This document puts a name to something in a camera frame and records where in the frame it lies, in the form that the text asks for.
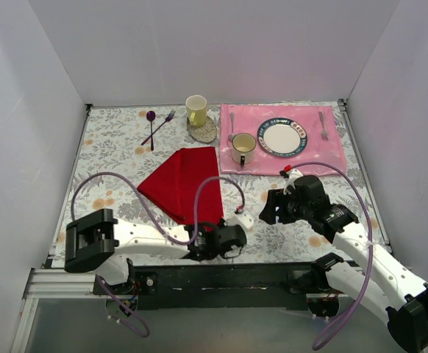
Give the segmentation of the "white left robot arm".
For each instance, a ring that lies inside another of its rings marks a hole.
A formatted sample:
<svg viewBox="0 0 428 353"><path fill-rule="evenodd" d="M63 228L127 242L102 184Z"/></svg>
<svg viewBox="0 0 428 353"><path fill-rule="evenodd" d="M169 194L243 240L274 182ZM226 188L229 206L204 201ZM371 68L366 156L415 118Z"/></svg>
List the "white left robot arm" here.
<svg viewBox="0 0 428 353"><path fill-rule="evenodd" d="M164 227L168 240L155 226L133 224L115 218L110 209L101 209L66 226L65 263L68 273L93 272L117 293L129 293L135 285L130 272L131 256L160 255L193 261L225 258L234 248L247 244L246 233L254 225L253 216L243 211L218 224L198 225L198 237L188 243L193 226Z"/></svg>

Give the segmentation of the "red cloth napkin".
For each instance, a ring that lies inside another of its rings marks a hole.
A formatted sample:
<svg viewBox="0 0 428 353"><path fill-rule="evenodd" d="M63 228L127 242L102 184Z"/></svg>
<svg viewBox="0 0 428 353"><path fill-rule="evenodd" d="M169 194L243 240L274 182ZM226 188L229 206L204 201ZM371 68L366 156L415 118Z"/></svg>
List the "red cloth napkin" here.
<svg viewBox="0 0 428 353"><path fill-rule="evenodd" d="M143 180L138 191L173 221L193 225L196 192L203 181L218 175L214 147L180 149Z"/></svg>

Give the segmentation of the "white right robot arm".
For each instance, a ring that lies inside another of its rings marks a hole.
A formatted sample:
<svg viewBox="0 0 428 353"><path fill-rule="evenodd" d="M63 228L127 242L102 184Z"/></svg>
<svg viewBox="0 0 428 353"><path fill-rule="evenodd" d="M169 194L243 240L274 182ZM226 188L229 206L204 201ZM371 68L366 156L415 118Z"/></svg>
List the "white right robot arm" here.
<svg viewBox="0 0 428 353"><path fill-rule="evenodd" d="M295 169L281 175L287 184L268 192L260 220L270 225L306 221L364 270L361 274L342 257L329 253L314 261L306 275L313 287L324 293L335 289L353 298L387 326L406 352L427 348L428 281L369 240L369 232L352 211L330 202L318 177L303 176Z"/></svg>

